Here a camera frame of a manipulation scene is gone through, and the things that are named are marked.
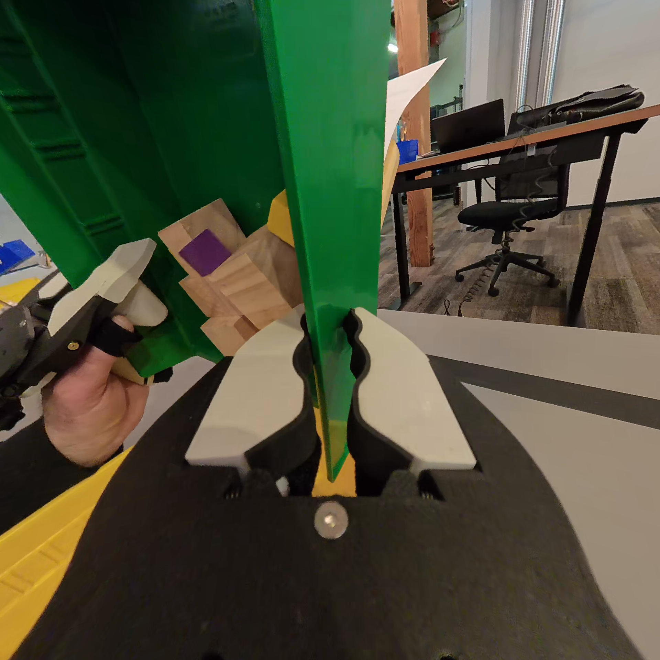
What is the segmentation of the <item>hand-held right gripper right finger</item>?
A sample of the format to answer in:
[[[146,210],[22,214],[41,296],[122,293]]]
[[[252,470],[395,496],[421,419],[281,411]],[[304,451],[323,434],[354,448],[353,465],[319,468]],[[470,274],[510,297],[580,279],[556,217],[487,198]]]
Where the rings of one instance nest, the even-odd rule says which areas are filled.
[[[393,473],[474,469],[476,458],[417,345],[365,308],[345,318],[355,378],[346,427],[357,496],[380,496]]]

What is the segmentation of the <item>black laptop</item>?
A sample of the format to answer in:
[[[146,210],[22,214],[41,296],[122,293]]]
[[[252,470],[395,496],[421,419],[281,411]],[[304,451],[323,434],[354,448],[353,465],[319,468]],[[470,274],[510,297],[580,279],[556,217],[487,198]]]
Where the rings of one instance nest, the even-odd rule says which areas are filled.
[[[506,135],[504,100],[499,98],[435,118],[430,129],[440,153],[496,142]]]

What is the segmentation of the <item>black office chair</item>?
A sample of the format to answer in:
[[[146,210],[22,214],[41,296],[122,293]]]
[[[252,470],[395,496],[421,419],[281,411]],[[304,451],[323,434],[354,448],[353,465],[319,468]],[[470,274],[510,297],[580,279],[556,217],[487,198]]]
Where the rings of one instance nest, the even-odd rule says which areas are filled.
[[[558,152],[558,145],[538,146],[535,157],[541,159],[540,168],[531,168],[527,164],[532,158],[527,153],[508,154],[504,157],[505,164],[520,163],[523,168],[496,177],[494,201],[477,202],[459,213],[458,221],[468,231],[490,230],[492,244],[498,246],[495,253],[455,272],[455,280],[460,283],[465,278],[465,272],[481,269],[479,278],[466,293],[463,302],[473,299],[489,275],[491,281],[487,293],[492,297],[498,296],[497,281],[510,265],[546,276],[549,288],[559,286],[560,280],[546,269],[542,255],[514,252],[510,248],[515,233],[535,230],[529,226],[530,222],[553,219],[566,208],[570,165],[558,163]]]

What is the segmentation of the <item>green plastic box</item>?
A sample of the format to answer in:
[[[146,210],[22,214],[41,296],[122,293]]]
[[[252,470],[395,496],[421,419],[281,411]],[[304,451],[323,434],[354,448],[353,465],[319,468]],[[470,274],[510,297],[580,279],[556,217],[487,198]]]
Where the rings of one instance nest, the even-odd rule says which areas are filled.
[[[342,320],[377,309],[389,1],[2,1],[1,194],[73,286],[216,199],[286,190],[328,476]]]

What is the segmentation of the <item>black bag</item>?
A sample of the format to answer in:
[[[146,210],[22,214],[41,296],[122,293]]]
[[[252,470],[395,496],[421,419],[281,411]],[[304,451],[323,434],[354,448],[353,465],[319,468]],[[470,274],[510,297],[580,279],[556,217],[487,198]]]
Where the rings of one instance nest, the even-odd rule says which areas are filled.
[[[644,101],[644,93],[629,85],[618,85],[597,92],[584,92],[567,100],[513,113],[507,134],[536,131],[551,125],[572,125],[635,110],[642,106]]]

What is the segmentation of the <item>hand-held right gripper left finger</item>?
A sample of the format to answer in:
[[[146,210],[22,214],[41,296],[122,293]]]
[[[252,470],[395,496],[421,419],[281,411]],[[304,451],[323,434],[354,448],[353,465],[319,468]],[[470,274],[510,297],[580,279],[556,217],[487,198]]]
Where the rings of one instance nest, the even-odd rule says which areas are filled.
[[[304,305],[234,355],[186,452],[188,464],[288,477],[318,446]]]

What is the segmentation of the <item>person's left forearm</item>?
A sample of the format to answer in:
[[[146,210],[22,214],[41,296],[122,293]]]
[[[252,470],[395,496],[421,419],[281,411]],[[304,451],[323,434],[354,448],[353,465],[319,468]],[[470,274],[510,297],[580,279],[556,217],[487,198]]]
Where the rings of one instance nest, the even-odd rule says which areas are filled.
[[[53,446],[44,417],[14,433],[1,443],[1,534],[93,476],[122,451],[120,444],[99,464],[83,466]]]

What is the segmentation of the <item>wooden post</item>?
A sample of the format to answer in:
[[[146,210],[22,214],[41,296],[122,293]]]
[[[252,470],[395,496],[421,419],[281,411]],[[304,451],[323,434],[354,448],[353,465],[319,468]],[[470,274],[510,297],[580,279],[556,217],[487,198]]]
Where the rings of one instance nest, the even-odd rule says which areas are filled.
[[[399,74],[429,63],[427,1],[394,1],[395,36]],[[403,118],[409,137],[417,139],[422,153],[430,150],[430,91],[425,86],[408,104]],[[432,189],[407,194],[410,263],[429,267],[433,261]]]

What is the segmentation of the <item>silver metal duct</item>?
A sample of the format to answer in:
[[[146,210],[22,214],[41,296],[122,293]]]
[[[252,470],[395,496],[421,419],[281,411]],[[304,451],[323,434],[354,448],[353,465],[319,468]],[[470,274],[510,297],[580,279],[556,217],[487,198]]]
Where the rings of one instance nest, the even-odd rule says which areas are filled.
[[[516,111],[526,105],[535,1],[522,1],[517,56]]]
[[[557,74],[565,1],[548,1],[543,26],[536,106],[546,106],[552,100]]]

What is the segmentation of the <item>white paper sheet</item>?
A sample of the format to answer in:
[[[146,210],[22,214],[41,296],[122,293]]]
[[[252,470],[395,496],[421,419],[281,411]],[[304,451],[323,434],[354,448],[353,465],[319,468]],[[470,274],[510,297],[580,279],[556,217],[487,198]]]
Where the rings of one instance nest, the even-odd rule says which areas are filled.
[[[428,84],[446,58],[418,68],[387,82],[385,101],[384,156],[395,135],[395,128],[411,100]]]

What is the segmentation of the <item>person's left hand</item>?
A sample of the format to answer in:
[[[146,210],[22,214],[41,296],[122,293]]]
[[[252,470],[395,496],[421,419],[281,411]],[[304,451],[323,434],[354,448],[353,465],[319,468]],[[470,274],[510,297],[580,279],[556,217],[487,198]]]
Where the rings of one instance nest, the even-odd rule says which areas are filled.
[[[115,361],[98,347],[87,346],[76,364],[42,390],[47,437],[78,466],[106,462],[144,416],[150,387],[114,374]]]

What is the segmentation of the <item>pile of wooden cubes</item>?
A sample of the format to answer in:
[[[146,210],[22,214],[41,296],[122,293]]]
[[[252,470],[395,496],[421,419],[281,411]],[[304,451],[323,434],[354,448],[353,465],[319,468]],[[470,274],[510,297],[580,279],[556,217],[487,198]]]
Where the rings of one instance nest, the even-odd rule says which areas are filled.
[[[223,356],[301,305],[298,260],[286,191],[266,225],[245,235],[222,199],[158,232],[186,276],[179,284],[207,318],[201,332]]]

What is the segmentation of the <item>yellow plastic tray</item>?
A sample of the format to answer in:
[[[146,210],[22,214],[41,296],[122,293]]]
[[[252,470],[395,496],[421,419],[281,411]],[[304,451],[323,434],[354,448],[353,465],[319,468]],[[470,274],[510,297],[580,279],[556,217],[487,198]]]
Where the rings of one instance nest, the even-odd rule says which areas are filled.
[[[40,284],[38,278],[26,278],[0,288],[1,309],[17,305],[33,289]]]

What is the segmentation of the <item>wooden desk with black legs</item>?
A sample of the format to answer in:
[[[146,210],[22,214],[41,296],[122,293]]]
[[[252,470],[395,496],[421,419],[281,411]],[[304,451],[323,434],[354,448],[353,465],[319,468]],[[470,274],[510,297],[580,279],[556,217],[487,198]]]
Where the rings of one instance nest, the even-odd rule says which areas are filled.
[[[400,303],[405,304],[412,292],[420,287],[419,283],[409,283],[408,266],[404,264],[401,242],[405,239],[405,230],[400,215],[401,194],[409,195],[411,192],[432,189],[437,185],[474,181],[477,203],[481,204],[481,182],[484,179],[556,168],[562,171],[558,182],[557,209],[558,212],[563,212],[568,199],[567,167],[576,162],[594,161],[604,151],[573,284],[567,289],[568,302],[564,324],[567,327],[582,327],[583,300],[603,225],[621,137],[624,134],[637,134],[648,120],[658,116],[659,104],[655,104],[572,125],[556,124],[541,129],[526,129],[493,143],[447,154],[425,156],[400,165],[392,188]]]

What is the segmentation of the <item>yellow plastic box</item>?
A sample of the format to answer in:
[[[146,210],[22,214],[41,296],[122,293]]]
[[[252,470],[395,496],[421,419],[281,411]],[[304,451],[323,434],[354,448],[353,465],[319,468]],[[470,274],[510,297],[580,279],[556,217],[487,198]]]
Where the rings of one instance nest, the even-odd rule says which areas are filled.
[[[363,659],[346,548],[321,557],[275,478],[192,466],[163,417],[1,535],[5,659]]]

